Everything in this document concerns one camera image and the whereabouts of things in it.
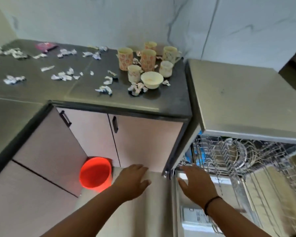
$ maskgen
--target pink packet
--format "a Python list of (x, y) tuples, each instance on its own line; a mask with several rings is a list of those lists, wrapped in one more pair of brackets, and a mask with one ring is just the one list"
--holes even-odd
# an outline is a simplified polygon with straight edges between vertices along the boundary
[(35, 45), (35, 47), (39, 50), (41, 50), (42, 52), (48, 52), (51, 49), (54, 49), (57, 47), (56, 44), (54, 43), (50, 43), (50, 42), (41, 42)]

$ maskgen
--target open dishwasher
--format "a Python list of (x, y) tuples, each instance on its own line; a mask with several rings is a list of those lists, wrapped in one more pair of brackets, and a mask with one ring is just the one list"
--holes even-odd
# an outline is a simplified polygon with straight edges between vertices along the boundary
[(168, 174), (174, 236), (222, 235), (177, 183), (192, 163), (268, 234), (296, 236), (296, 91), (269, 68), (189, 60), (186, 73), (193, 118)]

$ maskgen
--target wire rack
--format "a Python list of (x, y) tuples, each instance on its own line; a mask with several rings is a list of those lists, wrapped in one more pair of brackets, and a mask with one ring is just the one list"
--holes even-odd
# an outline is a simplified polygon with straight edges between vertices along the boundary
[[(239, 206), (257, 226), (272, 236), (296, 236), (296, 208), (279, 188), (286, 183), (296, 196), (296, 165), (290, 159), (296, 145), (198, 135), (191, 151), (193, 163), (218, 183), (230, 178)], [(185, 159), (180, 163), (190, 164)], [(274, 170), (284, 180), (279, 182)]]

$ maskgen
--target red bucket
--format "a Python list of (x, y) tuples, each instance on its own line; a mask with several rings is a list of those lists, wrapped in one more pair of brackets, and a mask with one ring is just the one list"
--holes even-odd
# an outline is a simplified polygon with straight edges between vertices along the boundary
[(84, 188), (104, 191), (112, 185), (112, 165), (103, 157), (94, 157), (87, 160), (80, 170), (79, 180)]

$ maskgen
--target black cabinet handle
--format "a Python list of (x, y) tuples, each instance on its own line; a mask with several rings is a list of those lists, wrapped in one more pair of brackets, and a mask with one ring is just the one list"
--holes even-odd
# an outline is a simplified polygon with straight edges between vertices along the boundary
[(70, 127), (72, 123), (71, 123), (70, 120), (68, 119), (68, 117), (67, 117), (65, 111), (62, 110), (62, 111), (59, 113), (59, 115), (60, 115), (60, 117), (62, 118), (62, 120), (64, 121), (64, 123), (66, 124), (66, 126), (67, 126), (67, 127)]
[(114, 132), (117, 133), (118, 132), (118, 126), (117, 126), (117, 118), (116, 116), (113, 117), (113, 128), (114, 128)]

